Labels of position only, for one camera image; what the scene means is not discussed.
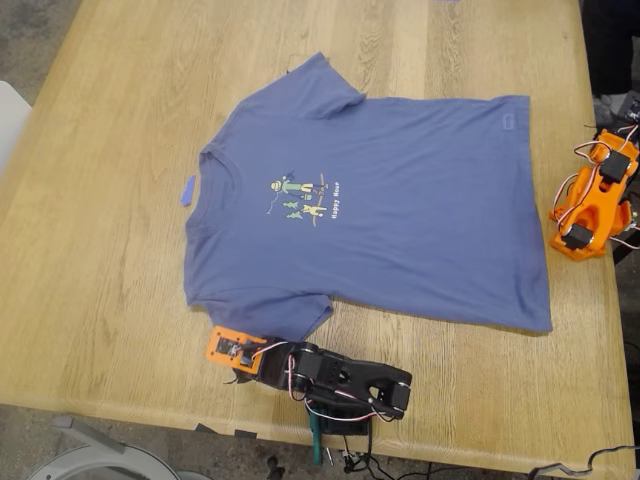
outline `orange robot base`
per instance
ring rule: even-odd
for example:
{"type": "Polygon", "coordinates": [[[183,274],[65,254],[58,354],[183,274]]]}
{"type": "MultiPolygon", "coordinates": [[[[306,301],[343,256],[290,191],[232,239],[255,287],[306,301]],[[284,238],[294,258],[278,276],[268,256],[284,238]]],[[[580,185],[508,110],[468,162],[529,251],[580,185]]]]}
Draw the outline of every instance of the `orange robot base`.
{"type": "Polygon", "coordinates": [[[256,375],[260,368],[262,354],[257,353],[252,357],[245,354],[242,348],[244,345],[254,343],[267,343],[267,341],[216,325],[211,331],[205,356],[210,362],[256,375]]]}
{"type": "Polygon", "coordinates": [[[571,213],[562,220],[558,231],[551,238],[550,244],[574,260],[604,255],[609,237],[618,235],[633,221],[631,204],[628,201],[620,202],[620,200],[629,177],[638,168],[638,149],[632,142],[625,142],[624,138],[607,130],[603,130],[597,140],[606,143],[612,150],[625,155],[630,162],[620,183],[606,183],[600,173],[600,165],[608,158],[610,151],[602,144],[594,145],[589,152],[589,157],[595,162],[595,165],[580,169],[575,182],[569,187],[564,204],[549,212],[549,218],[557,222],[565,212],[571,209],[571,213]],[[591,242],[583,248],[571,249],[567,247],[562,238],[569,233],[574,224],[593,232],[591,242]]]}

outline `blue t-shirt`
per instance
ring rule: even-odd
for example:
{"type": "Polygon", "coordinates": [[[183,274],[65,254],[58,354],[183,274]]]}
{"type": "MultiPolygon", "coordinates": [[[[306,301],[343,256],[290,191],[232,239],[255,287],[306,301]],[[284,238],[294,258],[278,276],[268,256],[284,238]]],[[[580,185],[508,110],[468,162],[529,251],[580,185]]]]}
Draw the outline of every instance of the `blue t-shirt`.
{"type": "Polygon", "coordinates": [[[318,53],[240,102],[200,172],[185,290],[215,324],[299,340],[337,296],[551,329],[528,97],[365,99],[318,53]]]}

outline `orange 3d-printed part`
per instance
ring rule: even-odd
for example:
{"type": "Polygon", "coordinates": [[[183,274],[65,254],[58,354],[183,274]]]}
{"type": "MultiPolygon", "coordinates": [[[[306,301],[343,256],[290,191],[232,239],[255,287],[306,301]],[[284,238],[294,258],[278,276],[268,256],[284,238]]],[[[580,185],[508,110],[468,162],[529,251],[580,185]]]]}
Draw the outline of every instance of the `orange 3d-printed part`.
{"type": "Polygon", "coordinates": [[[258,353],[253,357],[252,353],[244,351],[243,346],[266,342],[263,338],[252,337],[246,333],[236,332],[230,328],[216,325],[211,331],[205,355],[210,362],[255,375],[260,367],[262,354],[258,353]]]}
{"type": "Polygon", "coordinates": [[[638,149],[631,141],[607,130],[603,130],[596,140],[601,143],[596,143],[588,154],[594,165],[580,169],[564,203],[549,212],[549,217],[558,222],[551,245],[574,260],[604,255],[609,237],[622,232],[633,220],[631,204],[620,200],[629,177],[638,168],[638,149]],[[628,166],[626,170],[618,169],[619,181],[612,181],[607,174],[609,168],[605,171],[605,162],[615,159],[624,162],[621,155],[628,158],[628,166]],[[590,240],[579,247],[571,245],[573,228],[573,235],[577,230],[587,232],[587,236],[590,232],[590,240]]]}

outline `t-shirt sleeve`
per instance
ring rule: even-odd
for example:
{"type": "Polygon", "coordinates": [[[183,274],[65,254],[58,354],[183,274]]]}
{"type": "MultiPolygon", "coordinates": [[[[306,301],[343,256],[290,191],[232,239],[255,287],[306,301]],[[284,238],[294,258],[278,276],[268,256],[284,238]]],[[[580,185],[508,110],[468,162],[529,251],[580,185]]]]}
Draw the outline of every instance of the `t-shirt sleeve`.
{"type": "Polygon", "coordinates": [[[364,98],[329,65],[322,53],[316,53],[242,104],[274,115],[328,118],[364,98]]]}
{"type": "Polygon", "coordinates": [[[215,325],[249,335],[302,340],[332,313],[329,297],[278,288],[239,288],[217,293],[204,304],[215,325]]]}

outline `cartoon figure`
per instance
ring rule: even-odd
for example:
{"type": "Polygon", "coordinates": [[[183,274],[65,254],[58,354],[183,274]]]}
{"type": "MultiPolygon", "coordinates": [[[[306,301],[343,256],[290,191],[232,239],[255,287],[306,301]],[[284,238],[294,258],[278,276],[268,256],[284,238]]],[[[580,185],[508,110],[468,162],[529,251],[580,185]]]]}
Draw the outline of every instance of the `cartoon figure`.
{"type": "Polygon", "coordinates": [[[313,215],[314,217],[322,217],[323,214],[320,212],[324,212],[325,210],[325,207],[316,207],[311,205],[302,206],[302,213],[308,213],[309,215],[313,215]]]}
{"type": "Polygon", "coordinates": [[[295,197],[302,197],[304,200],[311,200],[311,193],[322,195],[325,188],[329,188],[328,184],[316,185],[313,183],[291,183],[295,177],[293,172],[288,173],[282,180],[276,180],[271,183],[271,189],[274,192],[283,192],[295,197]]]}

